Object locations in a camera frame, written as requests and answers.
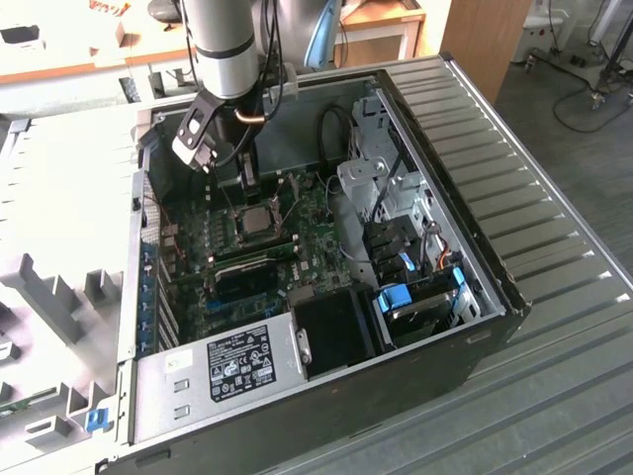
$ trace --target metal case side panel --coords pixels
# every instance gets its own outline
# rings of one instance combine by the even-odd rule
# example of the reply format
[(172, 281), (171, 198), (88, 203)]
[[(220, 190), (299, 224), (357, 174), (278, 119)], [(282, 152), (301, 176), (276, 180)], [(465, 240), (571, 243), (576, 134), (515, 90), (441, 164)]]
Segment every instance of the metal case side panel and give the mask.
[[(123, 455), (113, 475), (256, 473), (414, 408), (460, 386), (513, 330), (496, 317), (383, 364), (285, 398), (225, 423)], [(146, 469), (144, 460), (168, 450)]]

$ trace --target caster wheel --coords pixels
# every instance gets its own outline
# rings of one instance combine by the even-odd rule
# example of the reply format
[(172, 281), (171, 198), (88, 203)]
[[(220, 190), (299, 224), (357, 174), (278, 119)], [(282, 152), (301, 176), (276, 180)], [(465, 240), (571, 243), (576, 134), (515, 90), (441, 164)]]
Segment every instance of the caster wheel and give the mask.
[(525, 73), (529, 74), (530, 71), (534, 69), (535, 65), (536, 65), (536, 56), (531, 54), (530, 56), (527, 57), (527, 60), (525, 61)]
[(593, 94), (591, 94), (591, 99), (593, 99), (593, 102), (591, 104), (591, 109), (593, 111), (599, 109), (599, 107), (604, 103), (604, 96), (599, 92), (594, 92)]

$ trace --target wall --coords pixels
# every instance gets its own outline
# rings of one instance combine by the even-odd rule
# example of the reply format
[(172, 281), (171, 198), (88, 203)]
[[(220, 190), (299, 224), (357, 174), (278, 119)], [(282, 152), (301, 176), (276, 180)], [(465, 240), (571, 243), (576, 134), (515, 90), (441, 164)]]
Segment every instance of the wall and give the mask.
[(450, 51), (493, 103), (531, 0), (453, 0), (441, 49)]

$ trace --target green circuit board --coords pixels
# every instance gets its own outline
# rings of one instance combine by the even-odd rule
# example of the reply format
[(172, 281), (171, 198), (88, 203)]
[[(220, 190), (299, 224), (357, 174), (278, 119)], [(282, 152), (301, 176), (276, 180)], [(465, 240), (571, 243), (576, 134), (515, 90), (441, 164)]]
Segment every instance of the green circuit board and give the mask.
[[(267, 194), (262, 192), (267, 197), (255, 205), (229, 205), (223, 192), (209, 188), (198, 201), (167, 208), (178, 227), (174, 238), (186, 256), (186, 262), (172, 266), (181, 343), (279, 315), (298, 296), (351, 283), (315, 174), (285, 174), (267, 188)], [(219, 271), (271, 258), (276, 260), (274, 288), (229, 301), (214, 291)]]

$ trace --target cable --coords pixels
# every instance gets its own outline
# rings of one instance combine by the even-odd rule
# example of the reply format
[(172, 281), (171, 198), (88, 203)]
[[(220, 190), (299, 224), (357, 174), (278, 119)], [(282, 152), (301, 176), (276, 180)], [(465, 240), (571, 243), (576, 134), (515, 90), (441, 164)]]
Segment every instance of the cable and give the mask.
[(343, 191), (343, 188), (341, 187), (339, 190), (337, 190), (336, 192), (333, 192), (329, 189), (329, 182), (332, 181), (332, 179), (334, 178), (338, 178), (338, 175), (332, 175), (329, 178), (327, 178), (327, 181), (325, 181), (325, 209), (327, 211), (326, 216), (329, 216), (332, 214), (331, 210), (329, 209), (329, 201), (327, 199), (327, 196), (331, 193), (332, 195), (338, 194), (341, 191)]
[(602, 7), (604, 7), (605, 3), (606, 3), (606, 0), (602, 0), (602, 3), (600, 3), (600, 8), (597, 9), (595, 18), (593, 19), (593, 21), (591, 22), (591, 25), (589, 26), (589, 29), (587, 30), (587, 43), (589, 43), (590, 45), (591, 45), (591, 30), (593, 30), (593, 27), (595, 26), (597, 19), (600, 18), (600, 14), (602, 13)]
[(622, 116), (624, 113), (626, 113), (631, 106), (627, 105), (624, 109), (622, 109), (620, 112), (618, 112), (617, 114), (615, 114), (613, 117), (607, 119), (606, 121), (604, 121), (602, 124), (600, 124), (597, 127), (594, 127), (593, 129), (577, 129), (576, 127), (570, 126), (569, 124), (567, 124), (560, 116), (559, 113), (557, 111), (558, 107), (565, 102), (566, 100), (577, 96), (583, 92), (585, 92), (588, 88), (586, 86), (583, 86), (582, 89), (579, 89), (578, 91), (574, 91), (570, 94), (567, 94), (563, 97), (561, 97), (558, 101), (556, 101), (554, 103), (554, 105), (552, 106), (552, 114), (554, 114), (554, 117), (556, 118), (556, 120), (565, 128), (569, 129), (572, 132), (576, 132), (578, 134), (593, 134), (595, 132), (598, 132), (599, 130), (603, 129), (607, 124), (610, 124), (611, 122), (613, 122), (614, 120), (616, 120), (618, 117)]
[(556, 38), (556, 33), (554, 33), (554, 25), (552, 24), (552, 0), (550, 0), (550, 5), (547, 8), (547, 15), (550, 19), (550, 32), (552, 32), (552, 37), (554, 38), (554, 45), (556, 46), (556, 53), (561, 52), (561, 49), (558, 47), (558, 39)]
[(345, 31), (345, 25), (343, 25), (343, 22), (339, 20), (338, 25), (340, 26), (340, 31), (343, 34), (343, 43), (340, 46), (340, 64), (338, 65), (338, 67), (341, 68), (345, 67), (345, 64), (347, 63), (347, 57), (349, 56), (349, 41), (347, 40), (347, 32)]
[(281, 48), (281, 28), (279, 27), (279, 16), (277, 13), (277, 7), (278, 7), (278, 3), (279, 0), (272, 0), (273, 2), (273, 30), (274, 30), (274, 26), (277, 27), (276, 29), (276, 36), (277, 36), (277, 58), (278, 58), (278, 62), (279, 62), (279, 96), (277, 97), (277, 102), (275, 103), (275, 107), (273, 107), (273, 110), (270, 112), (270, 114), (267, 115), (266, 120), (267, 121), (271, 121), (275, 115), (277, 115), (277, 111), (279, 110), (279, 106), (281, 105), (281, 100), (282, 97), (284, 95), (284, 54), (282, 53), (282, 48)]
[(357, 262), (359, 264), (371, 264), (372, 261), (371, 260), (364, 260), (364, 259), (358, 259), (356, 257), (354, 257), (353, 255), (351, 255), (350, 253), (348, 253), (344, 248), (343, 248), (343, 244), (341, 244), (338, 247), (338, 250), (340, 251), (341, 254), (343, 254), (345, 257), (347, 257), (349, 260), (352, 260), (354, 262)]
[(424, 272), (424, 267), (426, 266), (426, 241), (428, 239), (429, 230), (439, 226), (435, 221), (429, 221), (424, 225), (424, 229), (422, 230), (422, 244), (420, 245), (419, 255), (419, 268), (422, 272)]
[(444, 237), (442, 237), (441, 235), (437, 235), (439, 237), (439, 240), (442, 241), (442, 245), (444, 246), (444, 249), (442, 250), (442, 253), (439, 255), (439, 259), (437, 259), (437, 266), (439, 267), (440, 270), (442, 270), (446, 265), (444, 264), (444, 261), (446, 260), (446, 255), (448, 254), (448, 242), (446, 241), (446, 239)]
[(380, 191), (380, 194), (378, 195), (378, 199), (376, 200), (376, 204), (374, 205), (374, 209), (372, 210), (372, 215), (369, 220), (371, 223), (373, 223), (374, 220), (376, 219), (376, 214), (378, 213), (378, 209), (380, 208), (380, 205), (383, 203), (383, 200), (385, 199), (385, 196), (387, 195), (389, 182), (396, 175), (396, 170), (398, 170), (400, 163), (403, 161), (403, 155), (404, 154), (402, 152), (398, 153), (398, 156), (396, 157), (396, 161), (394, 161), (394, 166), (392, 166), (392, 169), (389, 170), (389, 175), (387, 175), (387, 182), (385, 183), (385, 186), (383, 186), (383, 189)]
[(327, 166), (327, 158), (325, 157), (325, 144), (323, 143), (323, 124), (325, 122), (325, 116), (329, 112), (336, 115), (341, 123), (341, 126), (345, 123), (347, 124), (347, 127), (349, 128), (347, 144), (349, 145), (350, 141), (354, 141), (354, 118), (352, 115), (338, 104), (329, 104), (326, 106), (325, 109), (321, 111), (316, 122), (316, 151), (318, 154), (318, 161), (320, 161), (320, 163), (324, 166)]
[(196, 68), (194, 67), (194, 57), (191, 54), (191, 42), (189, 41), (190, 32), (189, 24), (187, 22), (187, 10), (185, 10), (185, 0), (180, 0), (180, 9), (176, 6), (178, 0), (173, 0), (173, 4), (178, 10), (178, 15), (182, 21), (182, 26), (185, 30), (185, 40), (187, 41), (187, 55), (189, 56), (189, 66), (191, 67), (191, 73), (194, 76), (194, 82), (196, 83), (196, 90), (200, 92), (200, 83), (198, 82), (198, 75), (196, 74)]
[(212, 167), (222, 168), (223, 166), (228, 165), (234, 158), (236, 158), (237, 155), (241, 152), (241, 150), (246, 145), (246, 142), (248, 142), (248, 139), (250, 135), (252, 134), (252, 131), (253, 131), (253, 126), (248, 126), (248, 128), (244, 132), (244, 135), (241, 137), (241, 140), (239, 141), (237, 146), (233, 149), (233, 151), (226, 158), (223, 158), (220, 161), (212, 161), (211, 162)]

